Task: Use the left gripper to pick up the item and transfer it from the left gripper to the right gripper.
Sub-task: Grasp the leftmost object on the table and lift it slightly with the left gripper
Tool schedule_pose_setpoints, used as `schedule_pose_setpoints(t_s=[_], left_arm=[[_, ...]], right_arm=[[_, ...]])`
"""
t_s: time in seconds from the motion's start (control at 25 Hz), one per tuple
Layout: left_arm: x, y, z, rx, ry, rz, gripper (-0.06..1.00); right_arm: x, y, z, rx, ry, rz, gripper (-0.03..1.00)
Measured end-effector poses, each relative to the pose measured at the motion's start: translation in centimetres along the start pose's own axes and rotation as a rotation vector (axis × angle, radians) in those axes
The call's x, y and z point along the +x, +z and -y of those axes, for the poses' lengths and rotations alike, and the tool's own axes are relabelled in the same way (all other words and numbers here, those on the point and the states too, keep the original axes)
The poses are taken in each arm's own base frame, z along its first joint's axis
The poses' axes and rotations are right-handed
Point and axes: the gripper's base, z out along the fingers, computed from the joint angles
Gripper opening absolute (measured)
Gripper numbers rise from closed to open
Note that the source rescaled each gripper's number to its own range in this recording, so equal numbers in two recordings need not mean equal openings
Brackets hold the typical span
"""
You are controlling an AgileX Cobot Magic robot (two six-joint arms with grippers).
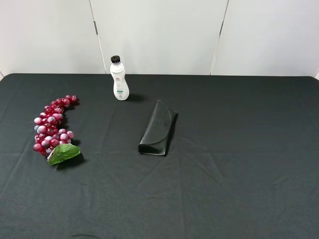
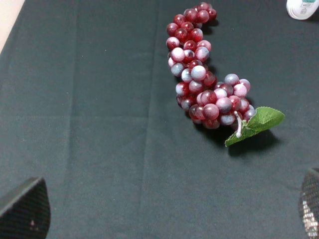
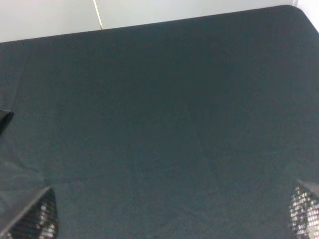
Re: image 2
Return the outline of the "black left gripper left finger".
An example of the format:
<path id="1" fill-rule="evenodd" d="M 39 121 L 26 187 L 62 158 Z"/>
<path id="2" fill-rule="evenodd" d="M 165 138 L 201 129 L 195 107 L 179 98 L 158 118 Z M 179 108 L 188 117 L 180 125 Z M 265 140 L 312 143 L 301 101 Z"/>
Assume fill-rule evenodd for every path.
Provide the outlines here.
<path id="1" fill-rule="evenodd" d="M 51 222 L 46 182 L 31 177 L 0 198 L 2 239 L 44 239 Z"/>

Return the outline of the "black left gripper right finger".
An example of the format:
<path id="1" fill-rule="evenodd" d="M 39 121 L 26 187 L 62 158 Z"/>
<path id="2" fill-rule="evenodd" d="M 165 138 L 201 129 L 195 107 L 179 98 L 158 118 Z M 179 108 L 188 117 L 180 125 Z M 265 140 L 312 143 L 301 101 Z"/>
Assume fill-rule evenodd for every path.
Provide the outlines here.
<path id="1" fill-rule="evenodd" d="M 310 239 L 319 238 L 319 169 L 311 168 L 304 176 L 299 197 L 299 216 Z"/>

